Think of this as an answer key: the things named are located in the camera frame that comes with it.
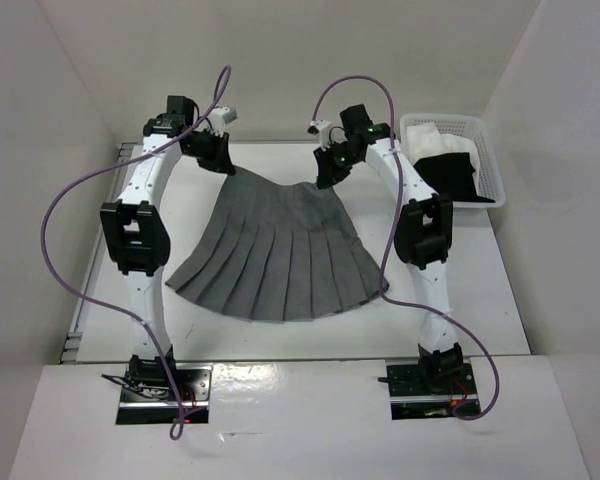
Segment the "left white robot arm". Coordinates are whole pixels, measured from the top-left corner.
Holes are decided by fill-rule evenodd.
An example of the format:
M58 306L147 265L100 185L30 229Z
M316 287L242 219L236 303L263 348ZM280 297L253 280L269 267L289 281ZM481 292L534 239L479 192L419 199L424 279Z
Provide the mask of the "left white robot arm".
M171 240L159 212L162 197L183 156L214 173L235 173L226 127L237 119L236 110L216 106L204 120L196 110L197 104L187 97L167 98L166 111L143 127L146 158L117 199L100 208L107 250L125 280L133 314L134 347L125 382L144 387L160 400L173 396L179 386L164 320L161 283Z

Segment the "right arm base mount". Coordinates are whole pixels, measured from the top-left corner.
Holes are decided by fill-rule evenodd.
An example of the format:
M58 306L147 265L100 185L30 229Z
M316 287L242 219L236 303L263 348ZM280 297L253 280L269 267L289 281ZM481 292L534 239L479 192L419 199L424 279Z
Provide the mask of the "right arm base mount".
M450 378L429 386L422 379L417 362L387 361L378 382L388 387L393 420L434 419L475 416L481 413L473 368L465 361Z

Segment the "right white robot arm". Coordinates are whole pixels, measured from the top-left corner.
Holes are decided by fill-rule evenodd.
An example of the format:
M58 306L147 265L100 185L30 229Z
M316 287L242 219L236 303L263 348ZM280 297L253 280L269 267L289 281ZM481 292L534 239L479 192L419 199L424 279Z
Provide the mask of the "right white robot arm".
M425 182L396 143L391 127L373 123L364 105L345 109L340 119L342 141L331 139L331 122L314 118L309 123L308 132L320 142L314 151L317 186L332 187L355 165L365 163L396 200L391 242L411 275L414 306L425 311L418 342L418 381L426 391L439 393L463 365L456 329L446 319L451 312L446 265L452 244L453 203Z

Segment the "grey skirt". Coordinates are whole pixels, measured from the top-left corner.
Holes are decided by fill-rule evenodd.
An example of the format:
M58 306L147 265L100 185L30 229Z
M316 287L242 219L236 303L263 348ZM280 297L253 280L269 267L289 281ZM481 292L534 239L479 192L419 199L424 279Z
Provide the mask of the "grey skirt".
M226 178L200 241L166 283L206 310L266 322L346 312L389 287L333 189L244 168Z

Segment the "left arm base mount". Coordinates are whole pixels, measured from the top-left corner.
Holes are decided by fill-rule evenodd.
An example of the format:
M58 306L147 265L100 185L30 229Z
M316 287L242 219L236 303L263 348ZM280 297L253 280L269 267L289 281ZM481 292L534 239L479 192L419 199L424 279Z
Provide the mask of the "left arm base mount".
M185 424L208 422L212 373L210 364L177 365L174 378ZM129 372L101 377L120 388L117 425L172 424L178 419L178 402L167 380L132 380Z

